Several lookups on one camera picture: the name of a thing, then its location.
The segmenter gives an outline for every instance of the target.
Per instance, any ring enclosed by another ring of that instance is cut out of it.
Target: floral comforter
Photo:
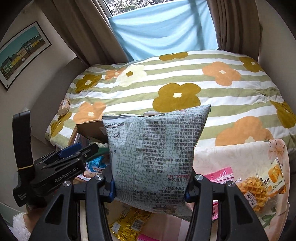
[[[102,115],[211,104],[198,147],[281,138],[289,154],[296,150],[296,116],[260,65],[245,55],[201,50],[94,65],[74,79],[66,98],[69,113],[56,115],[46,132],[61,148],[76,124]]]

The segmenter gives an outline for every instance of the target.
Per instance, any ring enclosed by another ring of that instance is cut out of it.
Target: framed picture
[[[6,90],[24,68],[51,45],[37,22],[13,36],[0,49],[0,80]]]

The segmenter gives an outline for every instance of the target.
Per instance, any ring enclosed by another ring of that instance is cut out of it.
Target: blue clip
[[[80,151],[81,149],[82,149],[81,144],[79,142],[77,142],[71,146],[68,146],[68,147],[62,149],[61,152],[59,153],[59,157],[61,159],[67,158],[67,157],[73,155],[74,153]]]
[[[191,200],[190,200],[190,194],[189,194],[189,192],[188,192],[188,189],[186,189],[186,191],[185,191],[185,193],[184,193],[184,198],[185,198],[185,201],[186,202],[190,202]]]
[[[112,202],[115,197],[116,197],[115,182],[114,182],[114,179],[112,179],[110,183],[109,201]]]

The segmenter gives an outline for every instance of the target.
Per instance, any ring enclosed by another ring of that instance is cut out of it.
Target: waffle cake
[[[254,211],[259,211],[264,207],[268,200],[267,192],[263,183],[257,177],[248,177],[245,181],[238,185],[239,189],[243,194],[250,191],[256,198],[257,205],[253,207]]]

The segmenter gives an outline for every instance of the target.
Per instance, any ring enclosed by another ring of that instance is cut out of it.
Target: window
[[[98,0],[107,17],[172,0]]]

